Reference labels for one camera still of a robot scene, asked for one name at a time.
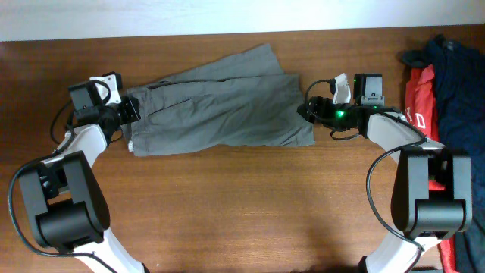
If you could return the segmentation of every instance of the white bracket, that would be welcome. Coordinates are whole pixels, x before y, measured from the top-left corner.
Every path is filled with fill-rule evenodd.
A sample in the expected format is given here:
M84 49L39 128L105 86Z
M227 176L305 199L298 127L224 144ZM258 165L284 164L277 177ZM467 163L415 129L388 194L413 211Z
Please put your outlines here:
M106 77L90 77L89 79L102 81L109 86L109 89L111 91L111 97L105 105L110 105L111 103L121 103L121 97L120 93L118 92L118 86L116 83L116 76L108 75ZM106 87L98 83L96 83L96 87L98 88L98 93L101 99L106 98L106 96L108 95L108 90L106 89Z
M333 104L349 103L352 98L350 85L347 81L347 74L342 73L335 77L335 94L333 95Z

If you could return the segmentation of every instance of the green led light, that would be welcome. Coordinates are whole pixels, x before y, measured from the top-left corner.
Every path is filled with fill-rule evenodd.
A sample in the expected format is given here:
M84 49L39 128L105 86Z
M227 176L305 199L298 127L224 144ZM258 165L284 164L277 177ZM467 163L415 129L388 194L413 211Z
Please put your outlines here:
M336 112L336 117L337 117L337 118L341 118L341 117L343 117L343 115L344 115L344 114L345 114L345 112L344 112L344 111L337 111L337 112Z

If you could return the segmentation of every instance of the red fabric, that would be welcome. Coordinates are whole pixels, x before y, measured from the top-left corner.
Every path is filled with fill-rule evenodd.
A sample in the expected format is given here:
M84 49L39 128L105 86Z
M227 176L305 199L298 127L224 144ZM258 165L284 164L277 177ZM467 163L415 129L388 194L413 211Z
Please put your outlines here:
M438 141L437 99L433 89L434 67L412 68L406 84L405 116L421 132Z
M425 69L412 68L411 79L406 84L405 116L421 132L439 141L437 99L434 95L434 66ZM430 181L430 190L444 190L436 181ZM438 245L445 273L457 273L454 237Z

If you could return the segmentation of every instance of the white wall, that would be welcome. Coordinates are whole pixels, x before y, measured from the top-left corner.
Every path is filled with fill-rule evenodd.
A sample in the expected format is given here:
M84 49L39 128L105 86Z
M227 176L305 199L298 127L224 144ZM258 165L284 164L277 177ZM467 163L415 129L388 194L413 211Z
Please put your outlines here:
M0 41L485 23L485 0L0 0Z

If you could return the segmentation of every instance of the folded clothing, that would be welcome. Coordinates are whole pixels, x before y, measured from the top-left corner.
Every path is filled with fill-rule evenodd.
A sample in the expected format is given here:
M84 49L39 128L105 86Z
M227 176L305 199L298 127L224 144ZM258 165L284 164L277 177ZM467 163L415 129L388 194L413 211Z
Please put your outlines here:
M299 78L283 74L269 45L127 93L142 117L123 127L136 156L314 144L313 124L296 113Z

